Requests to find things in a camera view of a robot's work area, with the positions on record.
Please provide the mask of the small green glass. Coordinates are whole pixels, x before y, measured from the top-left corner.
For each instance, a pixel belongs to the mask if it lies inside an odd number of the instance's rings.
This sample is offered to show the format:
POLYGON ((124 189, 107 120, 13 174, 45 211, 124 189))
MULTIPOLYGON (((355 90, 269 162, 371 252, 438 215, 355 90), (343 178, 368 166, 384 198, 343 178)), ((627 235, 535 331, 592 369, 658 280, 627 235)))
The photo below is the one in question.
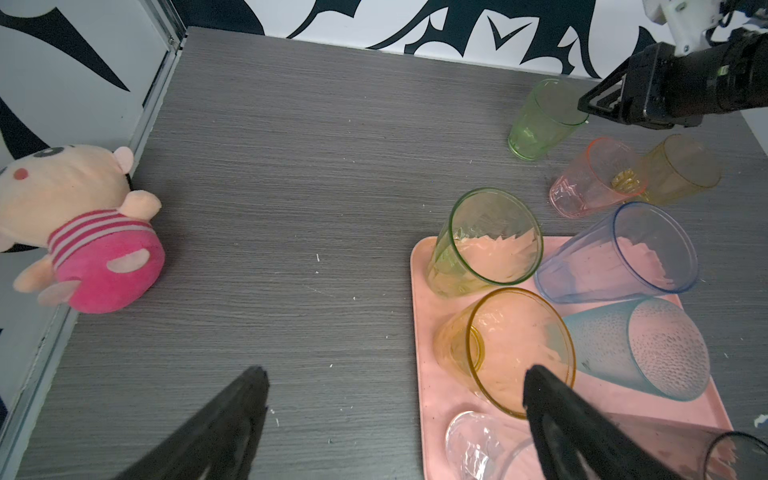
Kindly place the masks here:
POLYGON ((510 151, 526 161, 538 160, 587 124, 589 115, 578 108, 580 96, 576 86, 563 79, 536 84, 511 126, 510 151))

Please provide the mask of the clear stemmed glass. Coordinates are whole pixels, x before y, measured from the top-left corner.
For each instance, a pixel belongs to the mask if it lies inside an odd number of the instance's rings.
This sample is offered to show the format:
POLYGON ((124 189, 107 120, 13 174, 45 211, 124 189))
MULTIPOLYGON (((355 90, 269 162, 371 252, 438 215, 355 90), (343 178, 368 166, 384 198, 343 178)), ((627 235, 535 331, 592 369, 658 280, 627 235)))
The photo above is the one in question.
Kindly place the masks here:
POLYGON ((527 421, 462 412, 447 427, 445 454, 460 479, 544 479, 527 421))

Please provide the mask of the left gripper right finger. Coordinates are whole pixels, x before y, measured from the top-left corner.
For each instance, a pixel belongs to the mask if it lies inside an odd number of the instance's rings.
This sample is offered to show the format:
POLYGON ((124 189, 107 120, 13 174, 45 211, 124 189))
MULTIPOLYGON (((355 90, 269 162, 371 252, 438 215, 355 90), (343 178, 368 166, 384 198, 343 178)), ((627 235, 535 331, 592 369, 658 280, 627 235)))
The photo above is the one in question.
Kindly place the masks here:
POLYGON ((547 479, 678 479, 542 365, 526 371, 523 405, 547 479))

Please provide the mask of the tall dark grey glass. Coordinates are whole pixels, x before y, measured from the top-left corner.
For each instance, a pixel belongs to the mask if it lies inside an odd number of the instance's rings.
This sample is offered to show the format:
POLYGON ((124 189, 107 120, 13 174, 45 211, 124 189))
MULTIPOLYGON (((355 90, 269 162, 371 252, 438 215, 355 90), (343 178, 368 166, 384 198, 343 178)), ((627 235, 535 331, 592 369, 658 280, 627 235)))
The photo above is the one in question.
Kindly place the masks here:
POLYGON ((767 444, 737 431, 608 413, 634 443, 685 479, 765 479, 767 444))

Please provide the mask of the teal frosted cup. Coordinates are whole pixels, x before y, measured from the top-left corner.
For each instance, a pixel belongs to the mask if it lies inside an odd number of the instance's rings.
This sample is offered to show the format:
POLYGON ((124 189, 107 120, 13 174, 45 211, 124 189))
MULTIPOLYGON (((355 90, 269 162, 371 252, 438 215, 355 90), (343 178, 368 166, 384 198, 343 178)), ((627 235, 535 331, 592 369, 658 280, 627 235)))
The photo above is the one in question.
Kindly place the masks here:
POLYGON ((646 298, 571 314, 564 323, 578 369, 639 392, 688 402, 707 389, 707 345, 677 305, 646 298))

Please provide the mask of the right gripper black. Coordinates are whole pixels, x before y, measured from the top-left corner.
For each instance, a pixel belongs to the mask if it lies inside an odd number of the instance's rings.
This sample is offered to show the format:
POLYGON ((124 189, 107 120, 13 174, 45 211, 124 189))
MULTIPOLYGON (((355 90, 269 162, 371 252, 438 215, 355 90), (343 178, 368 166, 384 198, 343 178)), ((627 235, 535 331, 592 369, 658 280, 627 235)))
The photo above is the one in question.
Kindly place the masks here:
POLYGON ((653 130, 696 127, 710 114, 767 106, 767 35, 737 29, 686 56, 659 42, 627 58, 582 95, 578 109, 653 130))

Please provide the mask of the tall blue glass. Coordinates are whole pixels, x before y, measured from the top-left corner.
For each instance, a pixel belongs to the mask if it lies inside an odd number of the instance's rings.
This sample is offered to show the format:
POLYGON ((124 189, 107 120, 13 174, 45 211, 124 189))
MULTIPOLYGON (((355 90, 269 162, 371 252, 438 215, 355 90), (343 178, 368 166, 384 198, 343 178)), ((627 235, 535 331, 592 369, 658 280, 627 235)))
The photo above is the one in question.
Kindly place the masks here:
POLYGON ((630 202, 547 256, 534 282, 552 303, 580 304, 681 294, 698 276, 682 226, 657 206, 630 202))

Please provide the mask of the tall amber glass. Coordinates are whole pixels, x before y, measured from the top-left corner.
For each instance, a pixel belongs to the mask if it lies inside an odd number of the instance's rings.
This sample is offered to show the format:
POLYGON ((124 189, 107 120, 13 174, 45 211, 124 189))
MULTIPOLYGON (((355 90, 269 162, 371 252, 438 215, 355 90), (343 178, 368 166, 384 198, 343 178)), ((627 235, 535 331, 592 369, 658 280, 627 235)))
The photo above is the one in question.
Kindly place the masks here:
POLYGON ((561 315, 522 288, 497 289, 444 322, 433 339, 438 365, 501 412, 524 420, 526 372, 546 367, 572 387, 576 352, 561 315))

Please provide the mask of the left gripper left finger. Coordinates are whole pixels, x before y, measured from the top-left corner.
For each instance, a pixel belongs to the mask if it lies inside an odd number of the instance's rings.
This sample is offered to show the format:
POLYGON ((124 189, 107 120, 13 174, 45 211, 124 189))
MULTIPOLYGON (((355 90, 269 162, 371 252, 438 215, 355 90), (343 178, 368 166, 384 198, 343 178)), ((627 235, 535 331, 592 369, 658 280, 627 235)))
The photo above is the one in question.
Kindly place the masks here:
POLYGON ((268 413, 267 372, 252 366, 119 479, 246 479, 268 413))

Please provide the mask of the tall green glass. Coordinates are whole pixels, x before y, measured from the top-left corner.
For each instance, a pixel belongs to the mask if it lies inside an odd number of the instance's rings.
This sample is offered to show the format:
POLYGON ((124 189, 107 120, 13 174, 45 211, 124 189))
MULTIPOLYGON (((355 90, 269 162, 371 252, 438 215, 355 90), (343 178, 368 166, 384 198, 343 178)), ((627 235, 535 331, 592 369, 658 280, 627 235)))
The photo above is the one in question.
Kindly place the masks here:
POLYGON ((430 289, 453 298, 520 284, 544 254, 538 220, 513 194, 492 187, 465 193, 437 236, 425 270, 430 289))

